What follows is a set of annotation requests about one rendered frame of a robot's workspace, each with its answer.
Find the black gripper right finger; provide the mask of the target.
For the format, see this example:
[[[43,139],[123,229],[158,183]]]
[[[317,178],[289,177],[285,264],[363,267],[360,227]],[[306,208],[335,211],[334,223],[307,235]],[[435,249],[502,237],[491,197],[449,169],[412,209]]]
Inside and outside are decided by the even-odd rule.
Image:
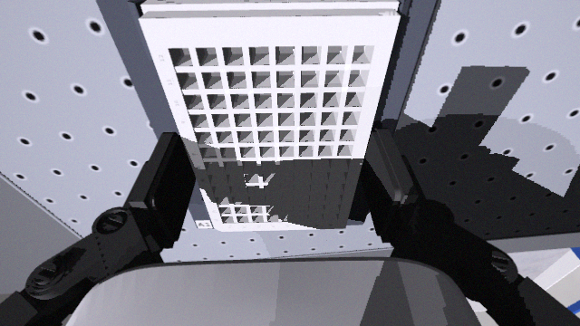
[[[580,326],[580,318],[520,275],[508,254],[455,224],[447,206],[426,199],[388,128],[371,131],[360,177],[375,232],[394,247],[390,257],[441,270],[498,326]]]

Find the white well plate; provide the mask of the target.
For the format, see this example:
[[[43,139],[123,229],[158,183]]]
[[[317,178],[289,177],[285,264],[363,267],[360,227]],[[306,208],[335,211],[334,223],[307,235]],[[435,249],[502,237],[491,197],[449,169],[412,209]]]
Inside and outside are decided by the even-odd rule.
[[[140,5],[140,26],[215,229],[346,228],[398,5]]]

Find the light grey perforated base plate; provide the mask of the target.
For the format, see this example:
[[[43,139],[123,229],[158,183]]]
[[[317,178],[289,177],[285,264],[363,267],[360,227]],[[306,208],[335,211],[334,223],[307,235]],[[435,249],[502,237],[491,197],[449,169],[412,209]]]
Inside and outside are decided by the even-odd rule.
[[[485,241],[580,233],[580,0],[439,0],[393,140]],[[158,140],[95,0],[0,0],[0,178],[80,239]],[[221,232],[164,263],[394,249],[363,225]]]

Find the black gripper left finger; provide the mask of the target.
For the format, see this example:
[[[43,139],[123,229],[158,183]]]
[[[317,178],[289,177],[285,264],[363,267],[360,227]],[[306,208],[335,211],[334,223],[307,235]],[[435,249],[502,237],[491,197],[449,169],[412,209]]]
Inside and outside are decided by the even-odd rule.
[[[160,253],[179,240],[195,183],[181,136],[163,132],[124,205],[101,213],[91,234],[37,266],[25,288],[0,303],[0,326],[62,326],[101,280],[164,263]]]

